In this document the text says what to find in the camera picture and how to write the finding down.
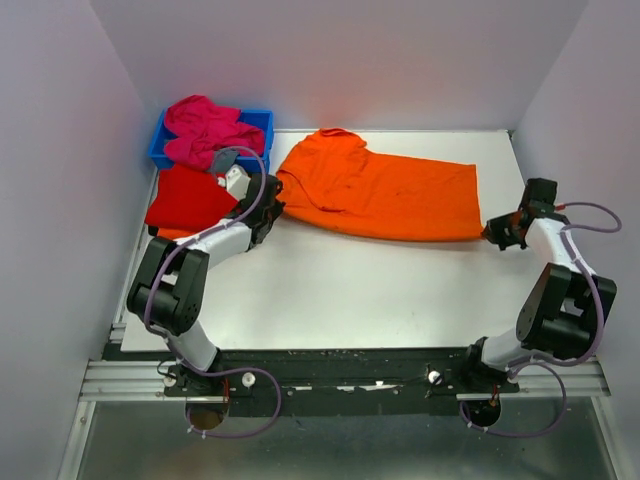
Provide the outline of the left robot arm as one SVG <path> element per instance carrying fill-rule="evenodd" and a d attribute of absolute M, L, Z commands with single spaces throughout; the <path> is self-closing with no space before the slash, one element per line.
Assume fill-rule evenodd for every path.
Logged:
<path fill-rule="evenodd" d="M 283 184 L 254 174 L 230 213 L 181 240 L 156 236 L 147 245 L 126 298 L 126 309 L 161 338 L 178 364 L 166 375 L 174 388 L 209 395 L 240 368 L 220 366 L 220 348 L 199 320 L 209 271 L 261 244 L 283 213 Z"/>

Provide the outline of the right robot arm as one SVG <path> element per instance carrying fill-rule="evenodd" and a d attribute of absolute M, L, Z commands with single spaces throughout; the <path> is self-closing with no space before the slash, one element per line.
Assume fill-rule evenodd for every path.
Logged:
<path fill-rule="evenodd" d="M 579 365 L 601 343 L 617 285 L 588 265 L 572 238 L 578 226 L 564 215 L 556 195 L 555 181 L 531 178 L 517 210 L 484 227 L 485 240 L 500 250 L 531 249 L 544 268 L 514 328 L 468 347 L 459 371 L 462 384 L 471 391 L 502 384 L 528 363 Z"/>

